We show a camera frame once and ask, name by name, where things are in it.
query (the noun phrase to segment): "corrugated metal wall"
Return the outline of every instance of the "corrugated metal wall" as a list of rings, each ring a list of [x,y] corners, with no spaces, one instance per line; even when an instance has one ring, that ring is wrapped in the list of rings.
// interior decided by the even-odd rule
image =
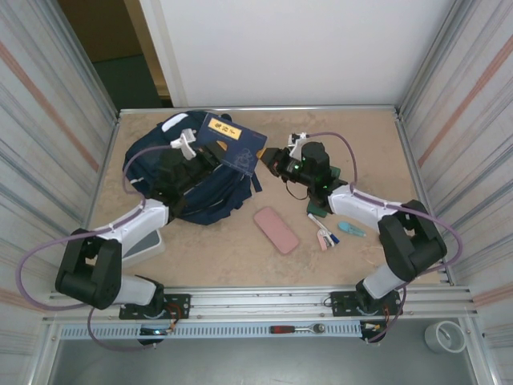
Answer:
[[[23,253],[87,217],[115,111],[51,0],[0,0],[0,383],[26,376],[42,313],[19,295]],[[53,286],[63,246],[23,272],[37,294]]]
[[[513,383],[512,53],[513,1],[473,1],[402,107],[431,206],[463,236],[453,272],[475,296],[505,383]]]

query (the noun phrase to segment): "navy blue backpack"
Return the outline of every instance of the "navy blue backpack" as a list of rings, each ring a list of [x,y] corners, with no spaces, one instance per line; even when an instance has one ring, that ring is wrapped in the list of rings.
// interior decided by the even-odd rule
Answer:
[[[187,111],[157,124],[128,149],[123,169],[137,152],[145,148],[170,144],[172,140],[180,137],[185,128],[196,130],[197,135],[206,115],[206,111]],[[221,117],[232,120],[228,114],[223,114]],[[168,121],[173,122],[171,127],[168,127],[169,124],[165,125]],[[158,175],[160,154],[161,151],[147,152],[137,158],[127,170],[127,178],[131,185],[146,197]],[[229,217],[233,209],[239,209],[242,203],[250,198],[251,184],[256,192],[261,191],[255,174],[249,177],[222,164],[203,182],[185,194],[187,204],[179,218],[198,225],[210,225],[219,219]]]

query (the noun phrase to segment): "red handle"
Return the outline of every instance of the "red handle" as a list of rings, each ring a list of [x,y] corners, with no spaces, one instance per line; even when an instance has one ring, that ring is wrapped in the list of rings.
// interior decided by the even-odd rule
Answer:
[[[296,331],[295,326],[270,326],[269,333],[271,334],[288,334]]]

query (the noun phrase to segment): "pink pencil case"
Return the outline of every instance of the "pink pencil case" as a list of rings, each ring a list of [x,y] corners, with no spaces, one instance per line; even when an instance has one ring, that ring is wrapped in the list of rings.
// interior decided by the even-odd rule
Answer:
[[[280,253],[288,254],[299,245],[299,238],[272,208],[264,207],[253,219]]]

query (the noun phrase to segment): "small blue tool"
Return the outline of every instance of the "small blue tool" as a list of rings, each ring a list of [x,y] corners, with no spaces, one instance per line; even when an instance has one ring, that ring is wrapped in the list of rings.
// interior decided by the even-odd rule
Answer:
[[[364,237],[366,235],[365,231],[359,229],[356,226],[351,225],[349,222],[340,222],[338,224],[338,228],[342,230],[344,233],[356,235],[357,237]]]

